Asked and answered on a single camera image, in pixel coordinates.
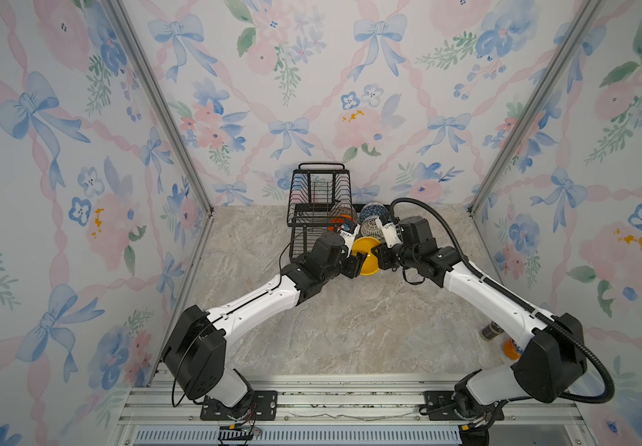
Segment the yellow plastic bowl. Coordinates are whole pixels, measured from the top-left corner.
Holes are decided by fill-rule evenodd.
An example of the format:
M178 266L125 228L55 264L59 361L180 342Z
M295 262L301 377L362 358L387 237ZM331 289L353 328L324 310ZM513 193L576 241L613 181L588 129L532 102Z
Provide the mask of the yellow plastic bowl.
M374 237L362 237L354 242L352 253L364 258L360 269L361 276L372 276L380 271L378 258L372 253L372 250L380 245L380 240Z

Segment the blue triangle patterned bowl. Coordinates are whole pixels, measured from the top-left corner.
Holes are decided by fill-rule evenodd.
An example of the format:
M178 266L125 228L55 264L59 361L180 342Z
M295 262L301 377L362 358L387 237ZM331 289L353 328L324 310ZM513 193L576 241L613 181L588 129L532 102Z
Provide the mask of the blue triangle patterned bowl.
M384 206L384 204L372 202L363 205L359 214L359 220L361 222L364 222L367 219L372 219L373 217L381 217L387 215L388 213L389 209Z

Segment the brown floral patterned bowl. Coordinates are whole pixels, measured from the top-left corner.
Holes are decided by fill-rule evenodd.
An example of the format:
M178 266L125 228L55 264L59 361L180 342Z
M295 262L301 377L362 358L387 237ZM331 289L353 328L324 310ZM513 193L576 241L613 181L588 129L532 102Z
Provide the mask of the brown floral patterned bowl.
M329 215L332 219L357 219L354 206L347 201L335 203L329 211Z

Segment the white lattice patterned bowl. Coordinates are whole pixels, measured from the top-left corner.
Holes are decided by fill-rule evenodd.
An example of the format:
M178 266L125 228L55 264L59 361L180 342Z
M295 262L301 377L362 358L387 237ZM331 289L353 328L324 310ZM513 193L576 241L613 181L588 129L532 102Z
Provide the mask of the white lattice patterned bowl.
M372 237L379 241L384 238L382 227L378 226L378 219L376 217L365 219L361 224L360 232L363 237Z

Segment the orange plastic bowl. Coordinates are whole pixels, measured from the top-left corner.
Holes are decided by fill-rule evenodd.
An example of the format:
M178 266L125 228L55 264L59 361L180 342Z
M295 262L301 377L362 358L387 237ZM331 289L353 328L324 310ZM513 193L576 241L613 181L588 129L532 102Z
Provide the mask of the orange plastic bowl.
M331 221L331 225L328 227L328 230L331 232L337 232L338 230L341 230L343 226L343 220L342 219L334 219Z

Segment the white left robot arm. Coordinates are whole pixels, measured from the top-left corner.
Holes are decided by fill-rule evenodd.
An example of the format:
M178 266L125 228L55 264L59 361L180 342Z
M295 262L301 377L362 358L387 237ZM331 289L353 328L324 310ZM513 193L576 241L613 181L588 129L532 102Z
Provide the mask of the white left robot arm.
M208 397L229 410L248 407L253 390L226 366L229 347L268 319L315 297L339 275L359 275L363 261L352 254L354 241L355 235L345 230L325 232L311 251L281 267L260 288L215 308L184 310L161 354L174 378L172 389L190 401Z

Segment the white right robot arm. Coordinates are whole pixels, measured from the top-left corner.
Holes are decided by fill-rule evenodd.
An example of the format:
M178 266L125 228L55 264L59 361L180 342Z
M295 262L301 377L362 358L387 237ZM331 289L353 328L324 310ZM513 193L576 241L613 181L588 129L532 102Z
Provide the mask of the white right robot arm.
M454 245L437 245L423 217L399 222L374 217L371 222L384 238L372 250L380 269L413 269L423 281L458 295L497 323L521 351L513 364L473 372L456 384L453 405L459 416L478 416L503 401L553 403L567 398L569 388L586 373L588 361L577 344L557 330L576 334L576 318L556 318L521 298L508 297L506 289Z

